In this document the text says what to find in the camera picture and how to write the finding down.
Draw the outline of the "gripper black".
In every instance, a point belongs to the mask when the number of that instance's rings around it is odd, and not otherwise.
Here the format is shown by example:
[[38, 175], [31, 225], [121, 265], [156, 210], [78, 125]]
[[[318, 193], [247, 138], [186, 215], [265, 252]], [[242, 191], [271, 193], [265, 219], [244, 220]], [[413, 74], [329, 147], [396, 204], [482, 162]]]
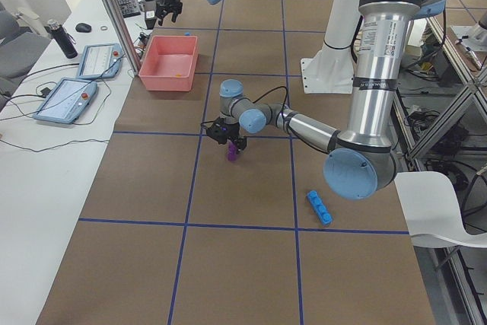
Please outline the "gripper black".
[[243, 151], [247, 147], [247, 137], [240, 134], [239, 126], [227, 128], [227, 139], [229, 148], [235, 144], [238, 151]]
[[175, 23], [178, 16], [182, 13], [183, 5], [181, 0], [163, 0], [162, 5], [156, 5], [155, 16], [158, 20], [158, 25], [162, 26], [164, 18], [167, 16], [167, 11], [172, 11], [171, 21]]

